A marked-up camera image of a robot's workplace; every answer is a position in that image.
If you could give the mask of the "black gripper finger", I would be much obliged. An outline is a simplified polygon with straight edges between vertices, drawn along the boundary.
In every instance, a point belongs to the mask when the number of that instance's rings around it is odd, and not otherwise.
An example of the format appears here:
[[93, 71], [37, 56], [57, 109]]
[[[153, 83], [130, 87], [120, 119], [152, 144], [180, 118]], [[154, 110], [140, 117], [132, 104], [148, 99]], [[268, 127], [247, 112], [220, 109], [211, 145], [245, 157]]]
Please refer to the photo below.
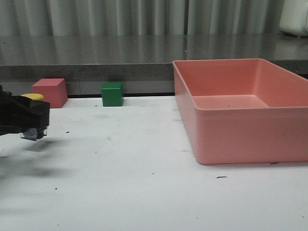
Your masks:
[[45, 135], [50, 125], [48, 102], [25, 96], [13, 96], [0, 90], [0, 133], [21, 135]]

